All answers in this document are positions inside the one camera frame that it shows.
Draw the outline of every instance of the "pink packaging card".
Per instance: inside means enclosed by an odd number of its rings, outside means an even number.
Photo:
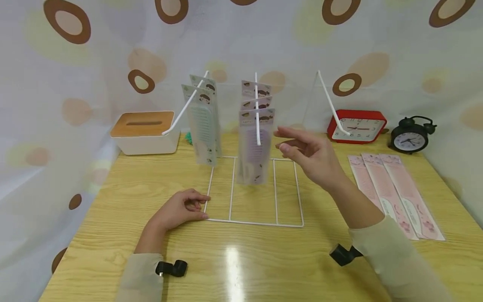
[[[380,154],[419,238],[445,241],[423,198],[397,155]]]
[[[384,210],[383,206],[381,205],[381,201],[377,196],[376,189],[374,188],[374,184],[370,179],[369,172],[367,172],[366,165],[360,156],[349,155],[349,163],[351,164],[352,173],[354,174],[355,182],[357,183],[357,187],[361,190],[364,195],[375,204],[381,212],[387,214],[387,211]]]
[[[377,154],[367,153],[362,154],[362,159],[366,164],[367,171],[372,179],[379,200],[382,204],[388,203],[391,205],[387,208],[389,211],[387,214],[399,224],[409,239],[419,240],[406,212],[404,211],[401,199],[399,199],[398,192],[396,191],[396,188],[394,188],[394,184],[384,167],[382,159]]]

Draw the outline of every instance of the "clock face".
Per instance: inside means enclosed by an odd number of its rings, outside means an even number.
[[[341,118],[341,123],[342,128],[350,132],[350,135],[335,129],[333,140],[371,142],[384,125],[383,120],[366,118]]]
[[[426,139],[419,133],[406,132],[394,139],[394,146],[402,151],[415,151],[424,147]]]

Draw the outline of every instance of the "black clip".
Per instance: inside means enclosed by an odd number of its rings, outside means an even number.
[[[162,276],[164,273],[173,277],[183,277],[186,274],[188,263],[183,260],[176,260],[174,265],[171,263],[160,261],[156,266],[156,274]]]
[[[335,248],[329,253],[332,259],[337,262],[340,266],[347,265],[354,260],[356,257],[361,257],[362,254],[355,247],[351,246],[350,250],[346,250],[342,245],[337,244]]]

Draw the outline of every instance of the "wooden lid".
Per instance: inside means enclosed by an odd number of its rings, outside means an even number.
[[[124,113],[111,130],[111,137],[159,136],[171,127],[173,118],[173,111]]]

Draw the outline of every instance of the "person's left hand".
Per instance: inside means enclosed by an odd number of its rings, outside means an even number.
[[[201,204],[211,198],[195,189],[179,191],[153,215],[148,225],[166,232],[193,220],[206,220],[208,215],[201,211]]]

